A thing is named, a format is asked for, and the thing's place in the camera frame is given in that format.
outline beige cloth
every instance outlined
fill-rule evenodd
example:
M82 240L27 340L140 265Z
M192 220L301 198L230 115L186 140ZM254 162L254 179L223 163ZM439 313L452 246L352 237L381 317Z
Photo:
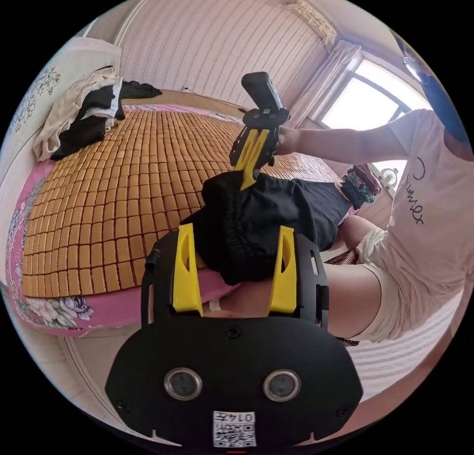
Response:
M33 144L37 162L51 158L59 149L59 135L67 131L81 109L84 98L94 90L114 85L119 81L115 67L92 72L73 83L53 104L38 137Z

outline sticker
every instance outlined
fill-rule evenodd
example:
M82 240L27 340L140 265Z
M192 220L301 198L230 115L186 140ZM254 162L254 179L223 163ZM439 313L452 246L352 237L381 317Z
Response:
M256 447L254 412L213 413L215 447Z

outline window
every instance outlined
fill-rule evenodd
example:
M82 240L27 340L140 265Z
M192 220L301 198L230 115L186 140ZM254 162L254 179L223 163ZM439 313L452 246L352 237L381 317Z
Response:
M349 68L313 120L323 128L373 129L411 110L431 110L425 97L389 70L362 58ZM374 172L396 169L399 180L406 161L376 162Z

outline yellow bracket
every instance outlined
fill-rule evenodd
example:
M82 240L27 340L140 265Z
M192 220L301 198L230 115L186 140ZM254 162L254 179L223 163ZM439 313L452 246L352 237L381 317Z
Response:
M194 311L201 317L204 314L197 271L193 224L181 225L173 281L173 308L177 313Z
M280 227L268 312L293 313L296 304L296 253L293 228Z
M251 129L249 131L240 157L234 167L234 170L243 170L243 180L240 190L245 190L255 183L253 171L255 170L255 164L260 157L260 153L262 152L263 145L269 133L268 129L263 129L260 135L257 129Z

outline bamboo sleeping mat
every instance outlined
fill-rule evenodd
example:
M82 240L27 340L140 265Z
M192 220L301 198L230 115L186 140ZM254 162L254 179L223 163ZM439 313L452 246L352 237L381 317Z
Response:
M140 285L156 240L202 205L202 182L231 170L242 125L177 112L129 112L106 138L56 163L29 218L23 294L97 295ZM271 175L336 181L319 159L277 158Z

